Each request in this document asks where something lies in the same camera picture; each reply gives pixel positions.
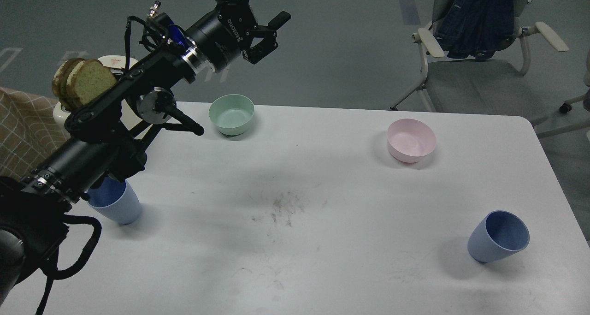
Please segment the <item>black Robotiq gripper image-left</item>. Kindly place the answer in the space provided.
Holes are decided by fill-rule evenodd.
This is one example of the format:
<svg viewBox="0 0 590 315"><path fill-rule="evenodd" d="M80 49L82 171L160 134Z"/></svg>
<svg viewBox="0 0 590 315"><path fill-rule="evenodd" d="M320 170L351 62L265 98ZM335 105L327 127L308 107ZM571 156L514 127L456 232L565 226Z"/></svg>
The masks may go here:
<svg viewBox="0 0 590 315"><path fill-rule="evenodd" d="M282 11L267 25L257 25L249 0L215 0L209 13L185 30L189 48L183 60L193 72L219 72L242 52L255 65L278 48L277 31L291 20Z"/></svg>

